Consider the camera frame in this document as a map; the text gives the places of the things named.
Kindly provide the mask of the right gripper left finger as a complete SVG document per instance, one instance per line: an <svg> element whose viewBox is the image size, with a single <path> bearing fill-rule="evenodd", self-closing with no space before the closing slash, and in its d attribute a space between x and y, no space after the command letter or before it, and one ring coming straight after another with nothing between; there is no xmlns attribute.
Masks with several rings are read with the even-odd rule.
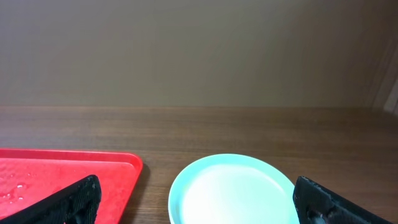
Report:
<svg viewBox="0 0 398 224"><path fill-rule="evenodd" d="M100 202L99 178L96 175L88 175L3 218L1 224L94 224Z"/></svg>

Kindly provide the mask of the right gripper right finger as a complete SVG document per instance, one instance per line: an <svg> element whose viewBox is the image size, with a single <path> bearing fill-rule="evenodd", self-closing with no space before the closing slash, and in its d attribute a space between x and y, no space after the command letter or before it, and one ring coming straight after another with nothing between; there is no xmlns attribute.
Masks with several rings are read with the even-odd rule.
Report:
<svg viewBox="0 0 398 224"><path fill-rule="evenodd" d="M392 224L304 176L293 201L300 224Z"/></svg>

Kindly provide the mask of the white plate top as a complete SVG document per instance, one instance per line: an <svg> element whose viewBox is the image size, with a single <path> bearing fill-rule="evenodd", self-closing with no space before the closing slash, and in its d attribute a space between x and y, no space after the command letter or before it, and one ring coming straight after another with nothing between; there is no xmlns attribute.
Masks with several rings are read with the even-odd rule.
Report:
<svg viewBox="0 0 398 224"><path fill-rule="evenodd" d="M186 166L171 185L171 224L299 224L294 184L278 169L240 154L216 154Z"/></svg>

